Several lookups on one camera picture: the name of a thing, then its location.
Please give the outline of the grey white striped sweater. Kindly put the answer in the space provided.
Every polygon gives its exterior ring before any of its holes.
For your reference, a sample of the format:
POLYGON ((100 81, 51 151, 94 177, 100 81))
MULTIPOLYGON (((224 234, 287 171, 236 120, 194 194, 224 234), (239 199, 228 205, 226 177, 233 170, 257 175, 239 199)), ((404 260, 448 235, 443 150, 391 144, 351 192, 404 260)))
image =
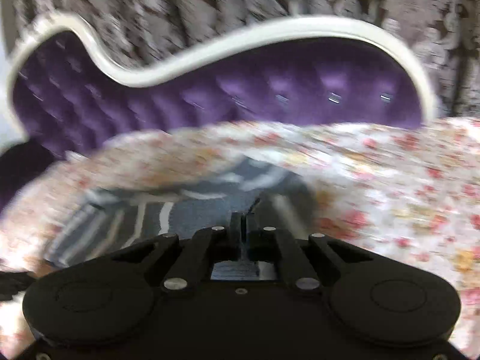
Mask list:
POLYGON ((261 227, 304 238, 315 205, 299 175, 245 158, 195 182, 150 190, 91 189, 44 258, 55 267, 71 267, 159 235, 188 239, 201 228, 227 227, 235 213, 253 214, 261 227))

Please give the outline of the floral bed cover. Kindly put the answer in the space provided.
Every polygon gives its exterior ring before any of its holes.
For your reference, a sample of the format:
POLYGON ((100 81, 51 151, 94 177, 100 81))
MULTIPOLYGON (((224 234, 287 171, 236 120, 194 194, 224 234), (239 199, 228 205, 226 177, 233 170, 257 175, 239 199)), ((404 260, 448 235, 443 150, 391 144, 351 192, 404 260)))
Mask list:
POLYGON ((293 171, 313 189, 321 233, 424 268, 462 301, 451 342, 479 355, 479 121, 440 119, 418 130, 373 124, 297 127, 226 123, 112 138, 70 154, 24 187, 1 219, 1 269, 38 273, 80 196, 198 180, 247 159, 293 171))

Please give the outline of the purple tufted white-framed sofa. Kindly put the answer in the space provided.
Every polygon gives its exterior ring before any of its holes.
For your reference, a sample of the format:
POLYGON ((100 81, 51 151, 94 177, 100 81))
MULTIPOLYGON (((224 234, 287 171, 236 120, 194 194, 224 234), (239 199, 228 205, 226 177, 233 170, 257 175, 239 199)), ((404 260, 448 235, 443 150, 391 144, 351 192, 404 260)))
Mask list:
POLYGON ((21 36, 1 78, 1 204, 67 152, 122 133, 240 120, 418 128, 437 105, 411 49, 357 19, 272 19, 127 68, 85 19, 54 12, 21 36))

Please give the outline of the grey damask curtain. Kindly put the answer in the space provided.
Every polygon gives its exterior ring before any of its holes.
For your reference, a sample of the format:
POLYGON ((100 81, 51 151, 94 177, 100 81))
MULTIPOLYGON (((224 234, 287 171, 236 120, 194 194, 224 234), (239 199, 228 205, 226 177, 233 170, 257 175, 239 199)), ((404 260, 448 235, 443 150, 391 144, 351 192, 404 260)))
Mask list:
POLYGON ((127 67, 282 16, 363 20, 411 47, 445 116, 479 115, 479 0, 1 0, 7 45, 51 11, 83 17, 127 67))

